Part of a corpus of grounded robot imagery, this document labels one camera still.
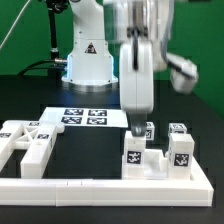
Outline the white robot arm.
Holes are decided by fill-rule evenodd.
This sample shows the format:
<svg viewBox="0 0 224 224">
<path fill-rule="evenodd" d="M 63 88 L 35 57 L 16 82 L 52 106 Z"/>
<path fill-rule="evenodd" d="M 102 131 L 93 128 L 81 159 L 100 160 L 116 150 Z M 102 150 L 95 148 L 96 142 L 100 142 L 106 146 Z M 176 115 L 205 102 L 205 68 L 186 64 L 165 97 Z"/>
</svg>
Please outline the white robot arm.
<svg viewBox="0 0 224 224">
<path fill-rule="evenodd" d="M 175 0 L 103 0 L 110 18 L 105 39 L 120 45 L 120 105 L 130 118 L 133 136 L 146 134 L 147 115 L 154 107 L 154 73 L 171 69 L 175 91 L 188 94 L 198 82 L 197 66 L 169 53 Z"/>
</svg>

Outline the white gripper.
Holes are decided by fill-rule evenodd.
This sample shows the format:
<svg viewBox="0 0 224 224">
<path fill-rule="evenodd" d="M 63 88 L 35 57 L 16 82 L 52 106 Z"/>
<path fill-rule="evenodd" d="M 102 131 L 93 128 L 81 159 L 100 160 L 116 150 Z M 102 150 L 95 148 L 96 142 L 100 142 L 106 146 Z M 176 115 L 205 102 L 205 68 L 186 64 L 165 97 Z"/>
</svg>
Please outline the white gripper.
<svg viewBox="0 0 224 224">
<path fill-rule="evenodd" d="M 153 56 L 150 42 L 138 43 L 138 69 L 133 69 L 133 45 L 126 42 L 120 48 L 119 83 L 121 109 L 130 114 L 134 137 L 146 134 L 147 115 L 154 106 Z"/>
</svg>

